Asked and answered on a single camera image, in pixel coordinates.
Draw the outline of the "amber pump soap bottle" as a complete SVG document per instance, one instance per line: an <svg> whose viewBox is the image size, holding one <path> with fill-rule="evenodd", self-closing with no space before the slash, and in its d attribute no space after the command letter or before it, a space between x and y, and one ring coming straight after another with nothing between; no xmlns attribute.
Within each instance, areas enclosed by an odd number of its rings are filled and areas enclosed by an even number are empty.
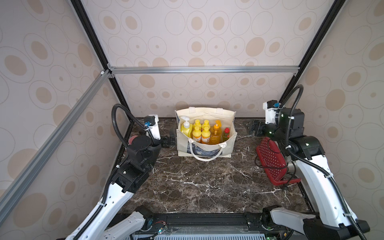
<svg viewBox="0 0 384 240"><path fill-rule="evenodd" d="M217 145L222 142L222 123L216 120L215 124L211 127L210 145Z"/></svg>

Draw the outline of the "orange soap bottle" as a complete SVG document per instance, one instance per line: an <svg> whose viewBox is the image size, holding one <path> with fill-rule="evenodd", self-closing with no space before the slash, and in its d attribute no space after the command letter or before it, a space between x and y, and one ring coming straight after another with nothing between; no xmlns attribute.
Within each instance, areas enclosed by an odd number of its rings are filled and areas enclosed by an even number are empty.
<svg viewBox="0 0 384 240"><path fill-rule="evenodd" d="M195 127L198 127L200 130L201 130L201 127L202 127L202 124L201 124L201 121L196 119L194 124L193 124L193 128L195 129Z"/></svg>
<svg viewBox="0 0 384 240"><path fill-rule="evenodd" d="M197 143L200 143L202 140L202 131L201 127L195 126L194 130L192 132L192 139L196 141Z"/></svg>
<svg viewBox="0 0 384 240"><path fill-rule="evenodd" d="M201 140L201 143L208 145L210 143L210 139L211 139L210 129L209 128L205 128L204 130L202 130L202 140Z"/></svg>
<svg viewBox="0 0 384 240"><path fill-rule="evenodd" d="M211 128L209 120L204 120L204 123L202 124L202 130L204 130L205 128Z"/></svg>

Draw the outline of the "large yellow pump soap bottle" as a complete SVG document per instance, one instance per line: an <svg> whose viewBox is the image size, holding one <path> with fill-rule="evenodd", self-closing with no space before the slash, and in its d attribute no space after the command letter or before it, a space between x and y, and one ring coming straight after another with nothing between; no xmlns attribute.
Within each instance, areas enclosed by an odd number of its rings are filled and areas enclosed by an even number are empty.
<svg viewBox="0 0 384 240"><path fill-rule="evenodd" d="M181 124L181 132L188 138L192 138L193 125L189 122L190 118L186 116L180 117L184 122Z"/></svg>

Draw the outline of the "cream Starry Night tote bag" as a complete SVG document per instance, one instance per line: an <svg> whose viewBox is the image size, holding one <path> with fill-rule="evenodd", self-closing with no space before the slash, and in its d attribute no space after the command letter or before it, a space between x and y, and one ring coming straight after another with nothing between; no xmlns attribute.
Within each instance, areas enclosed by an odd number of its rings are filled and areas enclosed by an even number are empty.
<svg viewBox="0 0 384 240"><path fill-rule="evenodd" d="M230 158L237 137L235 115L222 108L190 107L176 111L178 156L202 162Z"/></svg>

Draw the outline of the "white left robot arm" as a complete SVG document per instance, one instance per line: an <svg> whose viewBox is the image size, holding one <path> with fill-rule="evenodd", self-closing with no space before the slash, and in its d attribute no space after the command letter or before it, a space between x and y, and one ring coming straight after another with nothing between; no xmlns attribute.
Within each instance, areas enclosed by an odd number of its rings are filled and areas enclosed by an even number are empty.
<svg viewBox="0 0 384 240"><path fill-rule="evenodd" d="M114 223L119 210L149 178L162 148L161 141L137 136L127 148L127 158L113 169L102 198L68 240L131 240L138 231L153 227L154 214L144 206Z"/></svg>

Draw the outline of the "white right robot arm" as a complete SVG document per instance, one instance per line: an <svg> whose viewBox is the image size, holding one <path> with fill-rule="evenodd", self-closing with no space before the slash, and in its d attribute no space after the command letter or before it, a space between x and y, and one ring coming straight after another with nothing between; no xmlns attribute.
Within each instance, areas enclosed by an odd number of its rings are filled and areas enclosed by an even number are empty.
<svg viewBox="0 0 384 240"><path fill-rule="evenodd" d="M307 213L279 206L263 209L261 224L298 232L310 240L366 238L368 222L360 220L338 187L320 141L304 134L304 113L299 109L265 106L264 139L257 146L257 166L269 180L286 187L297 183L309 208Z"/></svg>

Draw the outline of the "orange soap bottle back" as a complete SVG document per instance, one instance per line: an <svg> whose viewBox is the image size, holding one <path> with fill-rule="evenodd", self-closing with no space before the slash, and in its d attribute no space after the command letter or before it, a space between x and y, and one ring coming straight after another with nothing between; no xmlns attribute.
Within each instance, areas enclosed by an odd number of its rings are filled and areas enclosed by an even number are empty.
<svg viewBox="0 0 384 240"><path fill-rule="evenodd" d="M201 130L201 127L202 127L202 124L201 124L201 121L196 119L194 124L193 124L193 128L195 129L195 127L198 127L200 130Z"/></svg>

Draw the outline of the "green bottle red cap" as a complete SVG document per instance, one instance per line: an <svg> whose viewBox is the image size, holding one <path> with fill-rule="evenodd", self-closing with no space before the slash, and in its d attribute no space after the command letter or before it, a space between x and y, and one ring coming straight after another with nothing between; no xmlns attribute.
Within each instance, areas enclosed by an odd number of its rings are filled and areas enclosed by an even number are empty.
<svg viewBox="0 0 384 240"><path fill-rule="evenodd" d="M225 128L222 132L222 142L226 142L230 138L230 129Z"/></svg>

